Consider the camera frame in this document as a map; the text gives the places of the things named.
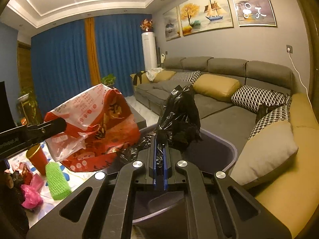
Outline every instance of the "cable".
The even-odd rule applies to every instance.
[[[294,63],[293,63],[293,61],[292,61],[292,59],[291,59],[291,56],[290,56],[290,48],[288,48],[287,50],[288,50],[288,53],[289,53],[289,58],[290,58],[290,60],[291,60],[291,63],[292,63],[292,65],[293,65],[294,69],[296,70],[296,72],[297,72],[298,75],[299,75],[299,80],[300,80],[302,86],[305,87],[305,89],[306,89],[307,98],[308,98],[309,103],[310,103],[310,105],[311,105],[311,102],[310,102],[310,99],[309,99],[309,96],[308,96],[308,89],[307,89],[307,87],[303,84],[303,82],[301,81],[300,73],[299,73],[299,71],[296,69],[296,67],[295,67],[295,65],[294,65]]]

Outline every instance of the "black and white patterned pillow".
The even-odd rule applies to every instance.
[[[176,74],[173,75],[171,80],[190,82],[191,84],[194,84],[200,76],[201,76],[200,71],[177,72]]]
[[[258,112],[259,106],[262,103],[267,106],[284,104],[290,107],[291,99],[292,98],[289,95],[249,85],[240,87],[232,96],[233,104],[254,113]]]
[[[261,118],[252,130],[248,140],[251,139],[255,134],[258,134],[263,128],[267,127],[268,125],[282,120],[290,121],[288,105],[278,107],[277,109],[269,112],[266,116]]]

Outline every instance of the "red cup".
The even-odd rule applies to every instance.
[[[39,144],[31,147],[27,151],[26,157],[36,167],[41,175],[45,175],[45,166],[47,165],[48,160]]]

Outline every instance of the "power socket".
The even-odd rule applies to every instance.
[[[287,53],[290,52],[290,54],[292,54],[292,46],[291,45],[286,45],[287,46]]]

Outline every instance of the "recessed ceiling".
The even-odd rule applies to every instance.
[[[152,13],[155,0],[10,0],[0,20],[28,35],[89,16],[114,13]],[[152,10],[169,0],[156,0]]]

